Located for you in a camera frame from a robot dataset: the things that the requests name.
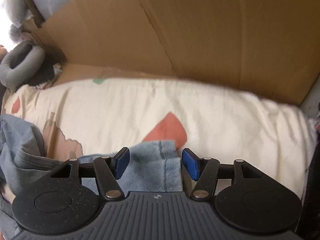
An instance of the red shape on fabric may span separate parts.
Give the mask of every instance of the red shape on fabric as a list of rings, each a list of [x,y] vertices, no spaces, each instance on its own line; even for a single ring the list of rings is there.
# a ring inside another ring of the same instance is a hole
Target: red shape on fabric
[[[18,99],[15,101],[15,103],[11,108],[11,113],[16,114],[19,110],[20,110],[20,98],[18,97]]]
[[[143,139],[143,142],[159,140],[173,140],[177,149],[184,146],[188,140],[188,136],[183,125],[171,112],[169,112],[150,133],[148,133],[148,135]]]

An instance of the red patch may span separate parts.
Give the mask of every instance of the red patch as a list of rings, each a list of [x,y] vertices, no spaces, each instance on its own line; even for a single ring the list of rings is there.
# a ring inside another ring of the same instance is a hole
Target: red patch
[[[156,127],[143,139],[143,142],[173,140],[176,148],[180,149],[188,140],[186,130],[179,119],[169,112]]]
[[[15,103],[11,108],[11,113],[16,114],[19,110],[20,110],[20,98],[18,97],[18,99],[15,101]]]

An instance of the ribbed gray plate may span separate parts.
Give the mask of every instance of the ribbed gray plate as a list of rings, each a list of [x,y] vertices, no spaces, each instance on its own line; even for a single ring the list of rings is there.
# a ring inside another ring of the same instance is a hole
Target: ribbed gray plate
[[[109,202],[89,225],[62,236],[23,231],[15,240],[299,240],[292,232],[251,236],[222,223],[208,203],[188,199],[184,192],[131,192],[120,202]]]

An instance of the cardboard box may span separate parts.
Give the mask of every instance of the cardboard box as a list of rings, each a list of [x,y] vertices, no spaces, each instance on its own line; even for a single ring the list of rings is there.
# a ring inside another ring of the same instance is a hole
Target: cardboard box
[[[73,69],[190,78],[298,105],[320,72],[319,22],[320,0],[71,0],[34,35]]]

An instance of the cream colored sheet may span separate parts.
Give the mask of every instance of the cream colored sheet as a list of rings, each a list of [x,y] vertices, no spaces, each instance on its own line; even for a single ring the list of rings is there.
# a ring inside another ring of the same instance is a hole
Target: cream colored sheet
[[[89,79],[47,90],[26,85],[4,97],[2,111],[34,123],[50,158],[172,139],[199,157],[244,159],[299,197],[316,143],[313,120],[295,106],[178,80]]]

